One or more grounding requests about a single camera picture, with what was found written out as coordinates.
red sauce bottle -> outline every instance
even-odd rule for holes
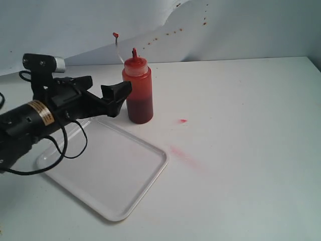
[[[127,59],[122,71],[123,81],[130,81],[132,92],[127,98],[129,119],[136,124],[144,124],[153,117],[151,69],[147,60],[137,57],[136,49],[132,58]]]

red stain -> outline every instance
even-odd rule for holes
[[[181,161],[184,161],[187,165],[189,165],[193,169],[200,169],[200,166],[195,159],[193,159],[192,157],[190,157],[189,155],[187,155],[185,152],[183,152],[177,147],[170,146],[170,148],[171,148],[171,153],[174,156],[176,156],[178,159],[180,159]]]

white table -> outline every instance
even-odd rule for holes
[[[155,115],[113,122],[170,163],[133,213],[105,221],[45,175],[0,176],[0,240],[321,240],[321,74],[305,57],[151,64]],[[120,65],[69,67],[90,89]],[[0,78],[2,112],[32,98]],[[42,141],[14,166],[33,167]]]

plastic tray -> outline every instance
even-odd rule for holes
[[[111,221],[130,215],[167,165],[167,155],[159,148],[96,117],[81,122],[87,136],[86,151],[77,159],[66,159],[46,174]],[[67,126],[67,156],[77,155],[85,144],[75,124]],[[58,141],[62,149],[62,138]],[[38,159],[39,168],[59,157],[51,145]]]

bottle cap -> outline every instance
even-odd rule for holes
[[[137,51],[132,49],[132,58],[127,59],[124,63],[125,73],[129,76],[142,76],[148,72],[147,60],[137,57]]]

